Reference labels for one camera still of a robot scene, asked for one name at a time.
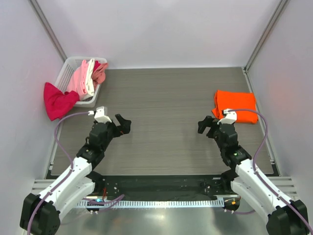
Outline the crimson red t shirt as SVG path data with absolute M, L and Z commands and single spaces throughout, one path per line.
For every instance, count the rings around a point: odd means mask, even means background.
M 44 86 L 44 105 L 48 118 L 51 121 L 63 118 L 79 101 L 79 95 L 75 91 L 61 92 L 51 83 Z

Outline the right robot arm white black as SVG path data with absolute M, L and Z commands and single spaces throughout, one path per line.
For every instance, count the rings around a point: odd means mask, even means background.
M 220 186 L 225 193 L 241 196 L 263 218 L 269 235 L 311 235 L 306 205 L 283 193 L 256 165 L 251 155 L 239 145 L 230 116 L 218 120 L 206 116 L 198 122 L 198 133 L 206 128 L 226 166 Z

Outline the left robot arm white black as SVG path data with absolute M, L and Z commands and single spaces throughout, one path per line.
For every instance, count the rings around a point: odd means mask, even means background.
M 78 202 L 103 192 L 102 176 L 94 169 L 103 160 L 110 142 L 130 133 L 132 122 L 120 114 L 115 115 L 118 125 L 104 114 L 90 111 L 88 115 L 94 116 L 94 124 L 69 167 L 40 193 L 25 197 L 20 227 L 27 234 L 56 234 L 63 218 Z

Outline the folded orange t shirt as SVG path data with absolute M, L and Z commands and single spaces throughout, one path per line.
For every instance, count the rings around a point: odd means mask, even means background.
M 235 93 L 217 90 L 214 95 L 215 108 L 212 110 L 213 115 L 217 119 L 223 118 L 223 110 L 225 109 L 249 109 L 256 111 L 256 99 L 253 93 Z M 257 114 L 249 111 L 238 111 L 238 123 L 258 122 Z

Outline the white t shirt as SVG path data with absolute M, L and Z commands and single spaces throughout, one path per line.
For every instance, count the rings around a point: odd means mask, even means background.
M 92 80 L 94 65 L 95 65 L 95 59 L 92 58 L 88 62 L 88 67 L 87 67 L 87 71 L 86 71 L 86 78 L 85 78 L 86 95 L 85 95 L 85 99 L 94 96 L 94 85 L 93 85 L 93 80 Z

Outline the light pink t shirt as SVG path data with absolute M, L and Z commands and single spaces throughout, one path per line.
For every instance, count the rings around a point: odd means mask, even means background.
M 85 96 L 88 94 L 86 88 L 86 74 L 88 69 L 88 63 L 83 60 L 80 67 L 78 67 L 68 83 L 66 92 L 74 91 L 79 95 L 79 100 L 84 100 Z

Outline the salmon pink t shirt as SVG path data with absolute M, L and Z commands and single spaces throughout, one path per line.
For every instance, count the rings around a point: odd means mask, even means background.
M 108 63 L 101 63 L 101 65 L 97 68 L 96 71 L 92 73 L 92 81 L 94 86 L 101 84 L 106 79 L 105 69 L 108 67 Z

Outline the dark red t shirt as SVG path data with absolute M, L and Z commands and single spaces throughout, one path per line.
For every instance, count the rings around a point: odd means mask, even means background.
M 98 61 L 95 61 L 93 71 L 96 71 L 97 68 L 98 68 L 100 65 L 101 65 L 101 63 L 99 63 Z

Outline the white plastic laundry basket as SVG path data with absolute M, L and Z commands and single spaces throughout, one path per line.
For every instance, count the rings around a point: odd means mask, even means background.
M 71 79 L 71 76 L 75 72 L 75 70 L 80 67 L 83 60 L 89 62 L 90 59 L 94 58 L 95 61 L 99 63 L 107 63 L 105 58 L 101 57 L 86 57 L 86 56 L 73 56 L 69 57 L 65 60 L 64 65 L 57 77 L 55 82 L 55 87 L 58 88 L 61 92 L 66 92 L 68 83 Z M 75 106 L 76 107 L 94 107 L 96 105 L 96 100 L 100 91 L 101 84 L 94 86 L 94 96 L 87 98 L 82 101 L 77 101 Z

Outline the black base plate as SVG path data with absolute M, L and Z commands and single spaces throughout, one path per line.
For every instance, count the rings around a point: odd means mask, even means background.
M 196 201 L 236 197 L 221 175 L 100 175 L 92 195 L 129 201 Z

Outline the left aluminium frame post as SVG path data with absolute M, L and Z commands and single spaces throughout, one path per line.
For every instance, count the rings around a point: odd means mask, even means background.
M 57 39 L 48 19 L 46 18 L 43 10 L 41 9 L 37 0 L 28 0 L 28 3 L 32 7 L 35 15 L 37 16 L 38 20 L 40 21 L 43 29 L 45 30 L 47 36 L 49 37 L 52 45 L 54 46 L 55 50 L 57 51 L 58 55 L 64 62 L 67 59 L 66 53 L 64 52 L 59 40 Z

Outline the aluminium frame post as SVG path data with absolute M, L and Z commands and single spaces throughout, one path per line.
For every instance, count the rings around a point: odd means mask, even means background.
M 35 15 L 37 16 L 38 20 L 40 21 L 43 29 L 45 30 L 47 36 L 49 37 L 52 45 L 54 46 L 55 50 L 57 51 L 58 55 L 64 62 L 67 59 L 66 53 L 64 52 L 59 40 L 57 39 L 48 19 L 46 18 L 43 10 L 41 9 L 37 0 L 28 0 L 28 3 L 32 7 Z
M 257 42 L 251 56 L 249 57 L 246 65 L 243 67 L 244 73 L 247 73 L 249 71 L 249 69 L 251 68 L 251 66 L 253 65 L 256 57 L 258 56 L 260 50 L 262 49 L 262 47 L 265 44 L 268 37 L 270 36 L 271 32 L 273 31 L 275 25 L 279 21 L 279 18 L 283 14 L 283 12 L 284 12 L 285 8 L 287 7 L 287 5 L 289 4 L 289 2 L 290 2 L 289 0 L 280 0 L 278 2 L 278 5 L 276 6 L 269 22 L 267 23 L 267 25 L 266 25 L 259 41 Z

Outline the right aluminium frame post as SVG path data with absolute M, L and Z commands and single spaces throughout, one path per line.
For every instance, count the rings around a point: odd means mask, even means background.
M 289 2 L 290 2 L 289 0 L 280 0 L 278 2 L 278 5 L 276 6 L 269 22 L 267 23 L 267 25 L 266 25 L 259 41 L 257 42 L 251 56 L 249 57 L 246 65 L 243 67 L 244 73 L 247 73 L 249 71 L 249 69 L 251 68 L 251 66 L 253 65 L 256 57 L 258 56 L 260 50 L 262 49 L 262 47 L 265 44 L 268 37 L 270 36 L 271 32 L 273 31 L 275 25 L 279 21 L 279 18 L 283 14 L 283 12 L 284 12 L 285 8 L 287 7 L 287 5 L 289 4 Z

